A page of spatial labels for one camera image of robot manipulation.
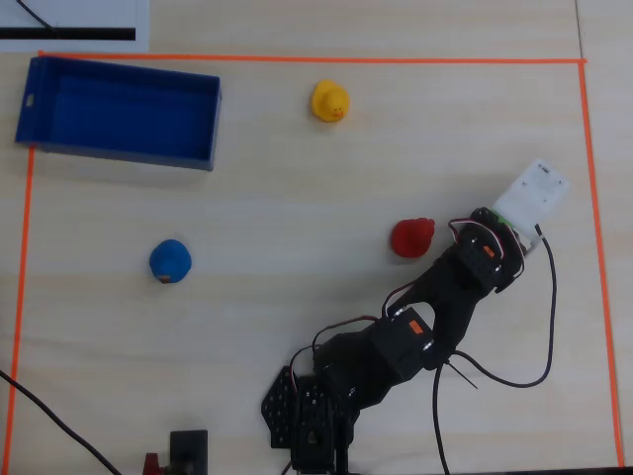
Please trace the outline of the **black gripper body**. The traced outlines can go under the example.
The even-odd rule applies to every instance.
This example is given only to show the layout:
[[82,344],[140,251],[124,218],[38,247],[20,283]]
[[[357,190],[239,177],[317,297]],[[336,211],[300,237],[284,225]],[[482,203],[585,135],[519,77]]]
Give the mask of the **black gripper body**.
[[450,221],[458,255],[483,288],[502,292],[525,269],[525,246],[518,233],[492,209],[477,208]]

